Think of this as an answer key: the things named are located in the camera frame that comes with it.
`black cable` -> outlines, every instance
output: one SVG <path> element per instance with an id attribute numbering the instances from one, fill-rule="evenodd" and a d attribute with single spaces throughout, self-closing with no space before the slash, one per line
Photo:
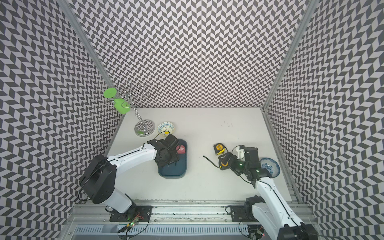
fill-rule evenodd
<path id="1" fill-rule="evenodd" d="M 232 205 L 228 205 L 228 206 L 225 207 L 225 212 L 228 213 L 228 214 L 230 214 L 230 212 L 227 212 L 227 208 L 229 208 L 229 207 L 232 207 Z"/>
<path id="2" fill-rule="evenodd" d="M 88 201 L 88 200 L 91 200 L 91 199 L 81 199 L 80 198 L 80 192 L 81 192 L 81 190 L 83 189 L 83 187 L 85 186 L 85 184 L 88 182 L 88 180 L 89 179 L 91 179 L 91 177 L 100 169 L 100 168 L 102 168 L 105 164 L 107 164 L 107 163 L 104 163 L 103 165 L 101 165 L 96 171 L 94 171 L 90 176 L 89 176 L 89 178 L 87 179 L 87 181 L 85 181 L 85 183 L 82 185 L 82 186 L 80 186 L 81 187 L 81 189 L 80 189 L 80 191 L 79 191 L 79 193 L 77 194 L 77 198 L 79 199 L 79 200 L 81 200 L 81 201 Z"/>
<path id="3" fill-rule="evenodd" d="M 80 198 L 80 193 L 81 193 L 81 190 L 80 190 L 79 193 L 77 194 L 77 198 L 80 200 L 79 203 L 82 203 L 82 202 L 86 202 L 86 201 L 91 200 L 91 199 L 81 199 L 81 198 Z"/>
<path id="4" fill-rule="evenodd" d="M 163 132 L 169 132 L 169 131 L 162 131 L 162 132 L 159 133 L 158 135 L 162 134 Z M 158 135 L 156 135 L 156 137 L 157 137 Z M 156 137 L 154 137 L 152 140 L 154 140 Z"/>
<path id="5" fill-rule="evenodd" d="M 315 235 L 315 236 L 319 236 L 319 237 L 329 237 L 329 238 L 336 238 L 336 239 L 344 240 L 341 237 L 334 237 L 334 236 L 326 236 L 326 235 L 314 234 L 314 233 L 309 233 L 307 231 L 304 231 L 304 232 L 306 232 L 307 234 L 311 234 L 311 235 Z"/>
<path id="6" fill-rule="evenodd" d="M 242 177 L 241 177 L 241 179 L 242 179 L 244 182 L 246 182 L 246 183 L 252 184 L 251 182 L 248 182 L 247 180 L 244 180 L 244 178 L 242 178 Z"/>
<path id="7" fill-rule="evenodd" d="M 340 237 L 334 237 L 334 236 L 327 236 L 327 235 L 320 235 L 320 234 L 315 234 L 315 233 L 309 233 L 307 231 L 305 231 L 304 229 L 300 228 L 303 232 L 307 233 L 307 234 L 310 234 L 310 235 L 314 235 L 314 236 L 319 236 L 319 237 L 329 237 L 329 238 L 336 238 L 336 239 L 340 239 L 340 240 L 344 240 Z"/>
<path id="8" fill-rule="evenodd" d="M 147 226 L 146 226 L 146 227 L 145 227 L 143 230 L 141 230 L 141 232 L 139 232 L 139 233 L 138 233 L 138 234 L 136 234 L 136 235 L 133 235 L 133 236 L 132 236 L 132 237 L 130 237 L 129 239 L 132 239 L 132 238 L 136 237 L 137 235 L 141 234 L 142 232 L 144 232 L 144 231 L 147 229 L 148 225 L 149 225 L 149 218 L 148 218 L 148 223 L 147 223 Z"/>
<path id="9" fill-rule="evenodd" d="M 107 210 L 107 207 L 108 207 L 108 206 L 105 206 L 105 210 L 106 210 L 107 212 L 109 212 L 110 214 L 114 215 L 113 211 L 109 211 L 109 210 Z"/>
<path id="10" fill-rule="evenodd" d="M 242 146 L 242 145 L 237 145 L 236 147 L 234 147 L 234 148 L 232 149 L 231 153 L 233 154 L 233 151 L 235 150 L 235 148 L 240 147 L 240 146 Z"/>
<path id="11" fill-rule="evenodd" d="M 249 239 L 251 239 L 250 237 L 248 237 L 248 236 L 244 235 L 244 234 L 243 234 L 243 232 L 240 230 L 240 223 L 241 223 L 242 221 L 243 221 L 243 219 L 242 219 L 242 220 L 240 220 L 240 222 L 239 222 L 239 226 L 238 226 L 238 228 L 239 228 L 239 232 L 241 233 L 241 235 L 245 236 L 246 238 L 249 238 Z"/>
<path id="12" fill-rule="evenodd" d="M 212 163 L 213 166 L 215 166 L 215 167 L 217 167 L 217 168 L 220 168 L 220 167 L 216 166 L 216 165 L 215 165 L 211 160 L 209 160 L 209 158 L 207 158 L 206 156 L 203 156 L 203 157 L 205 157 L 205 159 L 207 159 L 210 163 Z"/>
<path id="13" fill-rule="evenodd" d="M 292 219 L 291 215 L 289 215 L 289 213 L 288 213 L 287 209 L 285 208 L 285 206 L 284 206 L 282 200 L 279 198 L 279 196 L 277 195 L 277 193 L 275 192 L 275 190 L 271 187 L 271 185 L 269 185 L 269 184 L 266 183 L 266 182 L 260 181 L 260 180 L 256 180 L 256 181 L 259 181 L 259 182 L 261 182 L 261 183 L 264 183 L 264 184 L 268 185 L 268 186 L 273 190 L 273 193 L 276 195 L 277 199 L 279 199 L 279 201 L 280 201 L 281 205 L 283 206 L 283 208 L 284 208 L 285 212 L 287 213 L 287 215 L 290 217 L 290 219 L 293 221 L 293 223 L 294 223 L 297 227 L 299 227 L 299 225 L 297 225 L 297 223 Z M 319 237 L 336 238 L 336 239 L 344 240 L 344 239 L 339 238 L 339 237 L 326 236 L 326 235 L 320 235 L 320 234 L 309 233 L 309 232 L 305 231 L 305 230 L 302 229 L 302 228 L 300 228 L 300 229 L 303 230 L 304 232 L 306 232 L 307 234 L 310 234 L 310 235 L 319 236 Z"/>

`white table surface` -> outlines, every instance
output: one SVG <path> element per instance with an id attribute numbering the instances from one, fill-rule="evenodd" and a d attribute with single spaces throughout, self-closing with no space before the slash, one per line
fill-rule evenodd
<path id="1" fill-rule="evenodd" d="M 205 155 L 217 164 L 213 145 L 219 142 L 229 151 L 236 145 L 257 147 L 260 159 L 270 157 L 278 162 L 259 108 L 139 108 L 138 112 L 143 119 L 155 122 L 155 131 L 147 137 L 136 136 L 133 129 L 138 119 L 133 110 L 129 111 L 108 155 L 142 146 L 158 134 L 160 123 L 169 121 L 175 125 L 174 135 L 188 144 L 187 171 L 180 179 L 165 179 L 158 174 L 154 161 L 126 171 L 116 179 L 115 187 L 132 199 L 245 200 L 254 196 L 251 184 L 230 169 L 221 171 L 203 158 Z M 291 201 L 283 173 L 274 180 L 283 198 Z"/>

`chrome base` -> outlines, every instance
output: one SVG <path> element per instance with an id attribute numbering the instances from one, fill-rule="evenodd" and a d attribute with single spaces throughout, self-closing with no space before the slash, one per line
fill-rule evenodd
<path id="1" fill-rule="evenodd" d="M 143 122 L 144 124 L 140 121 L 135 125 L 135 133 L 139 137 L 146 137 L 155 130 L 155 123 L 153 121 L 145 119 Z"/>

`tape measure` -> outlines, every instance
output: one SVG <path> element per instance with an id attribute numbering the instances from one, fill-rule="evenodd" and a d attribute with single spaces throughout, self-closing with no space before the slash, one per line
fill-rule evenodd
<path id="1" fill-rule="evenodd" d="M 221 155 L 225 152 L 226 147 L 222 143 L 216 143 L 214 145 L 214 150 L 216 155 Z"/>

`mounting plate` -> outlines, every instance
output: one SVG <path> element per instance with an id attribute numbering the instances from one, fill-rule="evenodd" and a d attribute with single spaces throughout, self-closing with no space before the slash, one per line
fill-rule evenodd
<path id="1" fill-rule="evenodd" d="M 140 213 L 144 219 L 141 219 L 140 222 L 148 222 L 149 218 L 152 215 L 152 206 L 137 206 L 137 212 Z M 125 214 L 113 214 L 109 218 L 110 222 L 128 222 Z"/>
<path id="2" fill-rule="evenodd" d="M 258 222 L 247 217 L 244 206 L 231 206 L 231 217 L 232 222 Z"/>

